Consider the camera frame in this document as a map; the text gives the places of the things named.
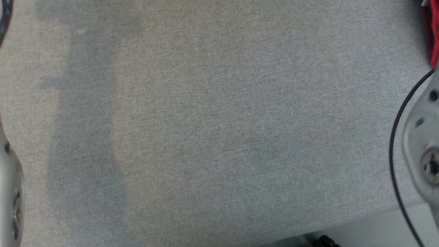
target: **red object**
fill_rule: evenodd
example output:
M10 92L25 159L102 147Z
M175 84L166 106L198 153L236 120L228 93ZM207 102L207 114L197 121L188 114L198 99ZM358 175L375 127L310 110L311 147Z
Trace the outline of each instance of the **red object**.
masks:
M428 54L433 54L433 48L435 46L435 38L433 36L433 29L432 29L432 10L430 9L430 6L425 5L422 6L422 15L424 16L424 23L425 23L425 30L427 32L427 51Z
M430 0L430 8L432 10L432 30L435 40L432 53L432 66L436 67L439 57L439 0Z

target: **black wire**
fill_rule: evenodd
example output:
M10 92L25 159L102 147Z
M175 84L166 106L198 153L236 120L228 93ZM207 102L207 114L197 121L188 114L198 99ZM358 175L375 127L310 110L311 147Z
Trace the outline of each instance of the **black wire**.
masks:
M435 71L435 69L432 69L424 77L422 77L416 83L416 85L412 88L410 93L407 95L406 99L404 100L403 104L401 105L401 107L398 111L398 114L396 115L395 122L393 123L392 133L390 134L390 144L389 144L389 165L390 165L390 176L392 177L393 190L395 191L396 200L398 201L399 208L401 209L403 217L406 220L407 225L410 228L410 231L412 232L413 237L415 238L419 247L424 247L424 244L422 243L421 239L419 238L416 230L414 229L414 227L410 221L410 218L409 218L409 216L406 212L406 209L404 207L403 200L401 199L401 195L399 194L398 184L396 183L395 169L393 167L393 143L395 141L396 127L398 127L399 119L401 118L401 115L403 114L403 111L404 111L405 107L407 106L407 103L413 97L416 90L425 82L425 80L427 80L427 78L429 78L434 73L434 71Z
M3 5L3 12L0 19L0 46L11 20L13 0L1 0L1 2Z

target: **gray upholstery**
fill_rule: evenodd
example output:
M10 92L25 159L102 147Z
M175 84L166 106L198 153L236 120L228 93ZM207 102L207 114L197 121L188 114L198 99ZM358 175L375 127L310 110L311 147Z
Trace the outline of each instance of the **gray upholstery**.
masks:
M392 122L430 69L419 6L16 1L0 112L23 246L251 246L395 207Z

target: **screw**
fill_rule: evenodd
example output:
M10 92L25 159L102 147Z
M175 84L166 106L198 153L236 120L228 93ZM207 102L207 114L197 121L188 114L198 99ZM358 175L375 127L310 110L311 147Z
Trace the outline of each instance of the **screw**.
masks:
M428 183L439 185L439 148L429 148L421 158L421 173Z

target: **gray cushion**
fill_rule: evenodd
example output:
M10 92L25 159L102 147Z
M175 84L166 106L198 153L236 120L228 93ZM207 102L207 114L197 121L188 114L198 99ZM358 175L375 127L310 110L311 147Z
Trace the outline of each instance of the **gray cushion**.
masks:
M395 207L425 44L411 0L16 1L23 246L249 246Z

